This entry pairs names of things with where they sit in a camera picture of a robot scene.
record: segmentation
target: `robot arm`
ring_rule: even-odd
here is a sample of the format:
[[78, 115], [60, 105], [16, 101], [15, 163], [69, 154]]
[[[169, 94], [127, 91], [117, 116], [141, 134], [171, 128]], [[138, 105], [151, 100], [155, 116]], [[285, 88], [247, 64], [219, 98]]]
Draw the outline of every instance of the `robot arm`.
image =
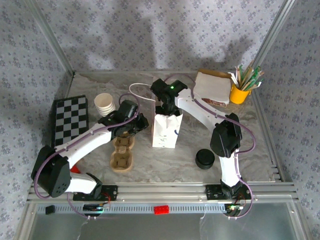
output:
[[31, 178], [35, 180], [43, 162], [52, 154], [59, 152], [41, 171], [37, 182], [39, 186], [53, 198], [65, 192], [80, 192], [97, 198], [101, 193], [102, 182], [90, 173], [72, 173], [70, 169], [88, 153], [124, 132], [135, 135], [147, 128], [149, 123], [142, 113], [132, 121], [120, 125], [132, 118], [137, 109], [138, 106], [134, 102], [124, 100], [117, 111], [101, 118], [91, 129], [73, 140], [56, 148], [44, 146], [38, 154]]
[[[235, 160], [238, 161], [235, 153], [238, 151], [240, 140], [242, 139], [240, 127], [216, 117], [200, 107], [194, 102], [191, 90], [181, 81], [177, 80], [168, 85], [161, 79], [158, 79], [152, 84], [151, 91], [163, 102], [162, 106], [156, 109], [156, 111], [158, 110], [157, 113], [172, 115], [176, 114], [178, 109], [183, 109], [208, 128], [212, 135], [210, 147], [219, 156], [221, 164], [222, 191], [228, 198], [232, 197], [241, 186], [235, 166]], [[201, 105], [217, 115], [239, 122], [238, 116], [234, 113], [226, 115], [224, 112], [215, 109], [201, 100], [201, 97], [196, 93], [194, 97]]]

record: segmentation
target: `glass panel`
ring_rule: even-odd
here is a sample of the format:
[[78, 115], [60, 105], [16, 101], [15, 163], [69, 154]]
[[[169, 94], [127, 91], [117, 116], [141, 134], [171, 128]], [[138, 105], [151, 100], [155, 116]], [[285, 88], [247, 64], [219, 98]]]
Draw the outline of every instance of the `glass panel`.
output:
[[244, 218], [223, 214], [113, 214], [86, 220], [75, 213], [37, 214], [29, 240], [297, 239], [286, 203], [254, 204]]

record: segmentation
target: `white paper bag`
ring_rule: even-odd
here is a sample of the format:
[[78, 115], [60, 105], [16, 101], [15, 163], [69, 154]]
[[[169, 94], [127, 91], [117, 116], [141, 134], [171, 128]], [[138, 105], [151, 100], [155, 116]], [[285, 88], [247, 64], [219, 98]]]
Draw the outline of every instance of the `white paper bag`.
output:
[[182, 117], [183, 114], [179, 116], [156, 114], [152, 128], [152, 147], [174, 149], [176, 147]]

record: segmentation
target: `yellow cup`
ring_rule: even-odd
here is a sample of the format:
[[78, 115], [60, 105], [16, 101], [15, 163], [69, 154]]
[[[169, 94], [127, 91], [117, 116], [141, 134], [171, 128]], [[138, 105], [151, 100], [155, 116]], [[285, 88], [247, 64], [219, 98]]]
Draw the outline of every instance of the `yellow cup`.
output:
[[241, 91], [239, 90], [235, 84], [232, 85], [231, 87], [231, 92], [230, 92], [230, 101], [235, 103], [235, 104], [242, 104], [248, 95], [251, 94], [250, 91]]

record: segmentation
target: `white cable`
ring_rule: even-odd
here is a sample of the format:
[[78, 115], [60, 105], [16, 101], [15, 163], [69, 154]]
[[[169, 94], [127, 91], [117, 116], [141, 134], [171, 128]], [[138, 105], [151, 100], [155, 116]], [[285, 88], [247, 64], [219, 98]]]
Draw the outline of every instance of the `white cable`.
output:
[[132, 87], [133, 85], [144, 85], [144, 86], [149, 86], [149, 87], [151, 87], [151, 85], [150, 85], [150, 84], [146, 84], [146, 83], [139, 83], [139, 82], [132, 83], [132, 84], [129, 86], [129, 92], [130, 92], [131, 94], [135, 95], [135, 96], [136, 96], [136, 97], [138, 97], [138, 98], [141, 98], [141, 99], [144, 99], [144, 100], [153, 101], [153, 102], [155, 102], [155, 101], [156, 101], [156, 100], [154, 100], [154, 99], [146, 98], [146, 97], [139, 96], [139, 95], [137, 95], [137, 94], [133, 93], [133, 92], [132, 92], [132, 90], [131, 90], [131, 87]]

